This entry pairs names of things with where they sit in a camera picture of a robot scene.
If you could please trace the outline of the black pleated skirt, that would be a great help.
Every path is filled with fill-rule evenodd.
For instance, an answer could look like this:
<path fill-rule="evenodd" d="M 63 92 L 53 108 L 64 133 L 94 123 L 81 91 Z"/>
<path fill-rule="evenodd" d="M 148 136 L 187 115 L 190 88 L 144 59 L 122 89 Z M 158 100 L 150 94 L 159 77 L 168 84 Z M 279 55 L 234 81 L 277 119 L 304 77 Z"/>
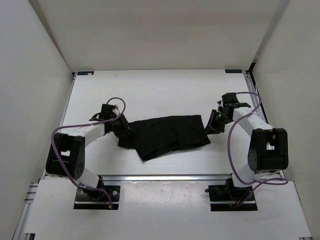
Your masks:
<path fill-rule="evenodd" d="M 174 115 L 129 123 L 130 135 L 119 138 L 118 146 L 136 150 L 142 161 L 173 151 L 186 151 L 211 143 L 200 115 Z"/>

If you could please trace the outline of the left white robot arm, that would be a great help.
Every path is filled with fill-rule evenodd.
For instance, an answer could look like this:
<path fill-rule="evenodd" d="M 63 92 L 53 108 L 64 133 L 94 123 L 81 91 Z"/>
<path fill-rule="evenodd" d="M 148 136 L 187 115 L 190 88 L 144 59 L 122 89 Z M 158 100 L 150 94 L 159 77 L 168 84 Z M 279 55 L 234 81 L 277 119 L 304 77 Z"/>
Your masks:
<path fill-rule="evenodd" d="M 106 122 L 95 114 L 90 120 L 93 123 L 82 125 L 69 134 L 54 134 L 45 170 L 50 175 L 71 179 L 93 200 L 100 200 L 105 194 L 103 179 L 85 167 L 85 148 L 110 132 L 119 139 L 131 136 L 134 132 L 124 115 L 116 121 Z"/>

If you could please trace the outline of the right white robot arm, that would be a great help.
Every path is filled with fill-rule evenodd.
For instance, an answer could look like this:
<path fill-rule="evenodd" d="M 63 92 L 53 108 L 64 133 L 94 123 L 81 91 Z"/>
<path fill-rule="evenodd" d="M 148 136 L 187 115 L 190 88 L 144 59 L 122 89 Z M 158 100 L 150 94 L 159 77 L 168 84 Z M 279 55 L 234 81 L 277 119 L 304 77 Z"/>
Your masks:
<path fill-rule="evenodd" d="M 263 176 L 285 170 L 289 165 L 288 133 L 284 128 L 275 128 L 264 122 L 246 106 L 223 108 L 211 111 L 205 132 L 220 134 L 227 124 L 233 123 L 227 136 L 227 156 L 232 169 L 232 183 L 225 186 L 224 193 L 230 200 L 238 199 L 243 188 L 259 183 Z M 247 160 L 236 168 L 231 153 L 231 137 L 239 125 L 250 137 Z"/>

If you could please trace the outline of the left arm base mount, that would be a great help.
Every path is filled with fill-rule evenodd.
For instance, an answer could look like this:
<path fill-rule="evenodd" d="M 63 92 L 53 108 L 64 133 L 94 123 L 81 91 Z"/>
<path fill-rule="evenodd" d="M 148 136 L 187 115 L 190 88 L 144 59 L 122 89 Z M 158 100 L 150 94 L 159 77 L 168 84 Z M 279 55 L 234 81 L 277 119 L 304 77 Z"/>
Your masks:
<path fill-rule="evenodd" d="M 90 192 L 78 187 L 75 194 L 73 208 L 75 210 L 118 210 L 121 186 L 105 185 L 104 189 L 110 196 L 112 207 L 110 207 L 109 198 L 104 192 Z"/>

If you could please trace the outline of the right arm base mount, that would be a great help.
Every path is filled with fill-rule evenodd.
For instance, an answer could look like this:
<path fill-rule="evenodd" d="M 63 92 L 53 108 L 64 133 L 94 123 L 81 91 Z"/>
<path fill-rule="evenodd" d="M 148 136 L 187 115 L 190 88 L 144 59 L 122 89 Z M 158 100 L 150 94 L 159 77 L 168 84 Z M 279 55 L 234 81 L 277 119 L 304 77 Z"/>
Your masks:
<path fill-rule="evenodd" d="M 254 194 L 245 199 L 252 187 L 234 187 L 233 185 L 209 185 L 205 190 L 209 195 L 211 212 L 251 212 L 257 211 Z"/>

